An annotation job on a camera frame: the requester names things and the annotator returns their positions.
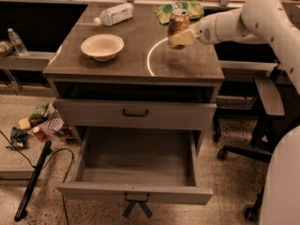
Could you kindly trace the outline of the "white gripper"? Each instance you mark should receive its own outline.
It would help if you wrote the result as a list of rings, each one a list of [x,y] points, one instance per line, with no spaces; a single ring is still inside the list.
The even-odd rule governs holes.
[[[205,18],[193,23],[189,29],[181,31],[170,37],[173,46],[192,45],[198,39],[202,44],[218,44],[214,22]]]

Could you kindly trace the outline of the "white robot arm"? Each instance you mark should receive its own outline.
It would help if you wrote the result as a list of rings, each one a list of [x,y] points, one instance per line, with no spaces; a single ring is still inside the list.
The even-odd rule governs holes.
[[[300,31],[279,0],[247,0],[238,9],[209,15],[170,36],[172,45],[223,41],[267,43],[293,86],[300,89]],[[300,225],[300,126],[278,142],[268,165],[259,225]]]

